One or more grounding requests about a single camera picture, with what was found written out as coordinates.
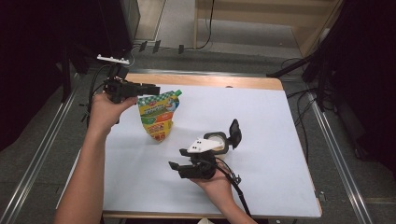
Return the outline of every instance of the yellow package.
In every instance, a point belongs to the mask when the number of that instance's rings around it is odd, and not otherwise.
[[[146,132],[158,142],[171,132],[172,117],[179,105],[181,91],[169,91],[156,96],[139,98],[140,118]]]

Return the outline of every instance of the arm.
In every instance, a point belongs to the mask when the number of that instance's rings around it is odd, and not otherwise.
[[[113,104],[107,94],[95,95],[91,121],[82,145],[76,169],[61,199],[54,223],[100,222],[103,210],[105,143],[111,127],[120,114],[136,104],[136,98],[128,98],[121,104]]]
[[[217,170],[210,180],[192,179],[192,182],[201,187],[210,201],[220,210],[230,223],[256,223],[233,200],[231,184],[225,175]]]

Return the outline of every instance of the table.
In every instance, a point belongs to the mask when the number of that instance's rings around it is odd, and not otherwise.
[[[216,0],[213,20],[244,21],[291,27],[303,57],[316,47],[336,20],[342,0]],[[212,0],[195,0],[194,47],[198,19],[209,19]]]
[[[183,93],[172,132],[161,143],[144,131],[136,106],[113,127],[106,141],[104,217],[222,217],[203,191],[181,179],[168,162],[189,164],[178,150],[205,133],[229,135],[233,119],[239,120],[243,139],[225,160],[242,177],[239,186],[253,217],[321,216],[279,80],[143,74],[127,79]],[[237,195],[235,201],[242,207]]]

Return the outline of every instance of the human hand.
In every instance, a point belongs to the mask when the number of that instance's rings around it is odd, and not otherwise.
[[[219,168],[229,173],[224,164],[217,160]],[[201,187],[206,193],[210,201],[221,210],[223,207],[235,204],[233,200],[233,192],[231,189],[231,183],[227,179],[224,173],[220,170],[216,170],[213,177],[207,179],[191,179],[192,182]]]
[[[137,97],[130,97],[119,104],[110,101],[107,93],[94,95],[90,115],[89,130],[109,134],[111,127],[120,119],[123,111],[135,105]]]

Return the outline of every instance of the colorful snack bag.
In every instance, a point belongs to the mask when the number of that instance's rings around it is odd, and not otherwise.
[[[172,117],[175,113],[181,91],[169,91],[160,95],[139,98],[140,118],[146,132],[158,142],[171,132]]]

